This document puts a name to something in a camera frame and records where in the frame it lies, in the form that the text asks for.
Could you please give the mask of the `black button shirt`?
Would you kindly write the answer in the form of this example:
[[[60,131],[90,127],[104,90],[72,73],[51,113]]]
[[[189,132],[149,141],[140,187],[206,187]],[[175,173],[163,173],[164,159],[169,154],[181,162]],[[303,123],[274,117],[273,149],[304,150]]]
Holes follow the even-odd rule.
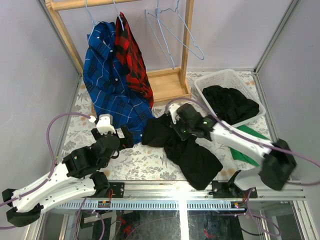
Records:
[[[235,88],[213,85],[204,88],[202,94],[218,118],[230,125],[255,117],[260,111],[258,103]]]

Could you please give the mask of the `black shirt wire hanger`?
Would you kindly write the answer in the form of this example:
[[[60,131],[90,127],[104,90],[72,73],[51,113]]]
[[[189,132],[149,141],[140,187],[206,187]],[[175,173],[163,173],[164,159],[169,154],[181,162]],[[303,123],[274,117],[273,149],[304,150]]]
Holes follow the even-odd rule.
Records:
[[[144,10],[144,15],[146,17],[147,23],[149,24],[151,31],[156,39],[156,42],[158,43],[166,61],[169,64],[169,67],[174,70],[175,69],[175,62],[173,59],[173,56],[170,52],[170,47],[168,45],[164,30],[162,21],[160,19],[160,9],[159,9],[159,3],[160,1],[156,1],[156,8],[154,11],[149,11],[148,9]]]

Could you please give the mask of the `light blue wire hanger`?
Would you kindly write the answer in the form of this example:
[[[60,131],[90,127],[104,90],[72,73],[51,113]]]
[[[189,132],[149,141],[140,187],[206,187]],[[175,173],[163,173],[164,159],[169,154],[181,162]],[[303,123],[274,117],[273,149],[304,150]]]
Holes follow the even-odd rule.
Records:
[[[203,61],[205,59],[205,54],[201,47],[196,44],[195,38],[193,34],[191,33],[191,24],[192,24],[192,14],[193,14],[193,7],[194,7],[194,1],[193,0],[186,0],[185,1],[185,10],[184,10],[184,16],[181,14],[181,1],[177,0],[175,7],[169,7],[169,8],[160,8],[160,1],[156,1],[156,8],[154,10],[154,15],[151,13],[147,13],[145,11],[145,16],[154,17],[156,19],[156,22],[158,24],[160,35],[163,39],[164,46],[166,48],[166,51],[162,44],[160,43],[160,40],[157,36],[157,34],[154,32],[154,36],[156,38],[156,41],[158,42],[161,51],[163,52],[166,60],[170,64],[171,68],[175,68],[175,61],[173,59],[173,56],[171,54],[171,50],[168,44],[168,41],[165,37],[164,30],[167,30],[167,32],[175,39],[177,42],[179,42],[182,45],[182,52],[187,57],[187,53],[191,53],[193,56],[195,56],[198,60]],[[182,31],[183,31],[183,38],[178,37],[161,19],[161,14],[171,12],[177,16],[177,20],[179,20],[182,24]]]

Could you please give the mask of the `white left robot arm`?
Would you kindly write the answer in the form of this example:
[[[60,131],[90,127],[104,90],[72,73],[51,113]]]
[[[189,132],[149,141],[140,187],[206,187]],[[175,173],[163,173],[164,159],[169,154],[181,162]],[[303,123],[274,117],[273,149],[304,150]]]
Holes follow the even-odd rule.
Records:
[[[120,151],[134,146],[133,134],[125,125],[115,132],[101,134],[92,129],[96,142],[73,150],[58,163],[52,173],[21,189],[8,188],[2,199],[10,209],[7,221],[24,227],[58,205],[77,198],[105,197],[110,190],[106,175],[101,172]]]

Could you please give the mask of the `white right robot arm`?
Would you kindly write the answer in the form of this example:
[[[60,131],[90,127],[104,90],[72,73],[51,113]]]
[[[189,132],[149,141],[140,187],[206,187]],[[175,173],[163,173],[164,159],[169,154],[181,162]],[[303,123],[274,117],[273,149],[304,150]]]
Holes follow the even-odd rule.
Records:
[[[171,117],[173,128],[182,140],[191,136],[224,144],[253,159],[258,166],[238,170],[227,182],[212,182],[218,198],[240,198],[257,187],[281,191],[297,163],[286,141],[272,142],[245,133],[210,113],[202,116],[193,105],[169,103],[165,113]]]

